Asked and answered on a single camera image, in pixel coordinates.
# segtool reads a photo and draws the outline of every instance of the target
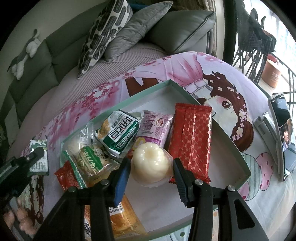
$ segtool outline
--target gray and white plush toy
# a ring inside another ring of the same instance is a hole
[[[38,30],[34,29],[33,37],[26,42],[19,56],[14,57],[7,69],[7,71],[10,70],[18,80],[20,80],[22,74],[24,73],[25,62],[27,61],[29,56],[30,58],[34,57],[39,45],[41,44],[41,41],[37,39],[38,36]]]

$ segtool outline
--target phone stand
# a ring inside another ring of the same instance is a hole
[[[267,148],[269,149],[274,162],[279,164],[281,158],[279,157],[279,152],[277,150],[278,137],[274,122],[272,118],[269,116],[269,113],[265,112],[264,114],[255,118],[253,120],[253,124],[256,127],[259,134],[261,135],[261,137],[263,138],[265,144],[267,145]]]

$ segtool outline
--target black and white patterned pillow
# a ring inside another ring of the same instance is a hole
[[[132,17],[133,11],[126,0],[111,0],[100,12],[86,36],[78,60],[78,77],[102,57],[107,44]]]

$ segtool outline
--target red wrapper with gold pattern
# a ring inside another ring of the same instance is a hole
[[[175,122],[168,152],[179,157],[184,168],[192,171],[196,179],[206,183],[208,177],[212,108],[203,105],[176,103]]]

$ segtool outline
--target cartoon girl's brown hair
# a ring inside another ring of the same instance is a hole
[[[237,92],[236,87],[226,79],[225,75],[219,72],[203,74],[203,78],[208,81],[209,86],[213,87],[210,94],[212,97],[221,96],[231,102],[238,122],[232,129],[230,138],[240,152],[245,151],[253,141],[254,130],[252,124],[247,120],[247,106],[243,96]]]

